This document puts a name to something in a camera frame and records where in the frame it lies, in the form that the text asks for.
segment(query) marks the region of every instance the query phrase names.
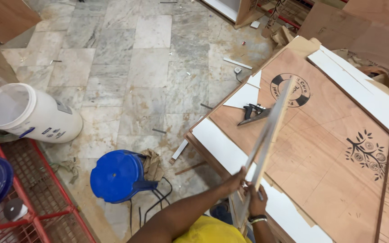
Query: person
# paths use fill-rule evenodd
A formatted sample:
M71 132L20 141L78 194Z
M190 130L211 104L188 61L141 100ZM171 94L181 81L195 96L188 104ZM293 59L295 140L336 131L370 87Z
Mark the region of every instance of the person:
M200 194L183 198L156 213L128 243L251 243L233 225L205 216L221 198L241 189L246 169L231 176L221 185ZM275 243L266 221L267 194L262 185L258 193L250 182L244 190L250 193L249 221L252 219L256 243Z

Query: floor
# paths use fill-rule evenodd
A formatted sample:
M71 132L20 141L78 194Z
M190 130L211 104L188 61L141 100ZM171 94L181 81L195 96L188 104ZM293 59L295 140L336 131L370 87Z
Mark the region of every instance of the floor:
M170 202L217 185L219 176L208 165L175 175L203 161L190 145L175 164L168 161L182 135L209 111L201 103L214 107L239 84L236 65L223 57L256 70L275 44L260 35L265 16L259 29L235 30L197 1L85 2L30 0L43 21L19 37L18 44L11 41L1 51L20 82L46 91L82 115L84 128L76 139L42 146L51 161L77 158L79 178L73 184L68 183L71 174L62 169L59 174L98 239L126 242L139 229L138 208L143 223L157 198L150 191L133 197L130 233L130 202L105 203L89 187L98 158L116 149L158 152L173 186ZM242 69L240 80L251 74ZM170 188L160 183L159 189ZM150 211L147 219L159 209Z

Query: blue plastic stool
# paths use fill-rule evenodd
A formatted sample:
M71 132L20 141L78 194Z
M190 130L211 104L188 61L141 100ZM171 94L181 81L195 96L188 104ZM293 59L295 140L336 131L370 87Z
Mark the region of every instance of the blue plastic stool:
M103 155L90 176L91 189L105 202L128 201L138 191L155 190L158 182L143 179L143 165L140 153L116 150Z

